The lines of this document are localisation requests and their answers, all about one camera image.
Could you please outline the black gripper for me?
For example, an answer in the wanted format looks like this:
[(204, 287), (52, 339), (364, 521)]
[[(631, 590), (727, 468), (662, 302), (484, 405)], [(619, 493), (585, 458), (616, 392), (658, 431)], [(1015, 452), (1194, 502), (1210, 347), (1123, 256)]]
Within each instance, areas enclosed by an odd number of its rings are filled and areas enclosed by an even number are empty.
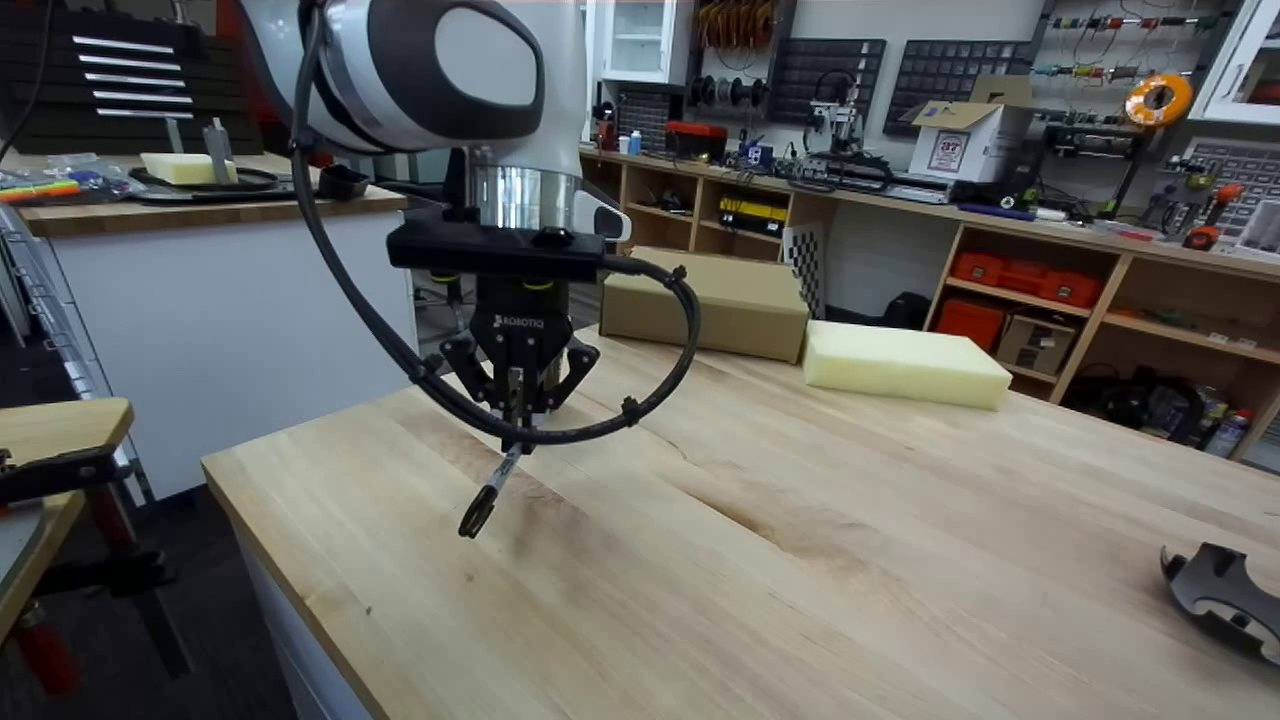
[(592, 284), (616, 242), (569, 228), (491, 228), (470, 219), (403, 219), (388, 235), (395, 268), (476, 278), (476, 311), (442, 351), (476, 405), (525, 396), (557, 410), (598, 369), (578, 339), (569, 287)]

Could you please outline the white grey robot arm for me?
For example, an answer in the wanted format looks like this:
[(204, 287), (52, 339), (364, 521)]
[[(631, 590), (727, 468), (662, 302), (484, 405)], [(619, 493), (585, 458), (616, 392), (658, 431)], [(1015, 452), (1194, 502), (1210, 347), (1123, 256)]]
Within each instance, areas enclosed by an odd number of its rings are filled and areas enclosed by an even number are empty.
[(288, 129), (294, 186), (322, 151), (449, 154), (444, 198), (388, 235), (401, 268), (460, 272), (472, 318), (437, 357), (377, 342), (470, 425), (560, 407), (598, 347), (569, 291), (598, 278), (607, 198), (581, 180), (581, 16), (569, 0), (237, 0), (251, 62)]

